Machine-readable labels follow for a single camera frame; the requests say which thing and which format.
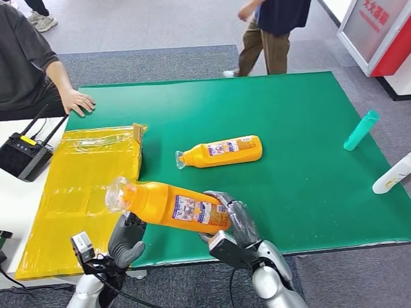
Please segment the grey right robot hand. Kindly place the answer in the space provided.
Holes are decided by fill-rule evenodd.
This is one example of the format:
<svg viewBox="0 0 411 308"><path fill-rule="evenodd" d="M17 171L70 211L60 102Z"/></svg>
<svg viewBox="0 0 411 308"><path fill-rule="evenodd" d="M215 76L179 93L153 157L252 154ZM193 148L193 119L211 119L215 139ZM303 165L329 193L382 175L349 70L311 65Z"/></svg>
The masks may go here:
<svg viewBox="0 0 411 308"><path fill-rule="evenodd" d="M225 207L230 222L232 237L236 245L247 250L258 251L261 240L245 203L226 192L204 191L203 193L218 199Z"/></svg>

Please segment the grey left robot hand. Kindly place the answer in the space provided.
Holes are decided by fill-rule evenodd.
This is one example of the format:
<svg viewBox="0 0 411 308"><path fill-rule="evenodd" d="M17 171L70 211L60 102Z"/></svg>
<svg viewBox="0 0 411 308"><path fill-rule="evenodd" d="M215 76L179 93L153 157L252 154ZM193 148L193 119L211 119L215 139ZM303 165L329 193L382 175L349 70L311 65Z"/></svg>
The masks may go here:
<svg viewBox="0 0 411 308"><path fill-rule="evenodd" d="M137 215L125 211L119 216L108 244L109 255L121 269L129 267L144 250L143 237L147 223Z"/></svg>

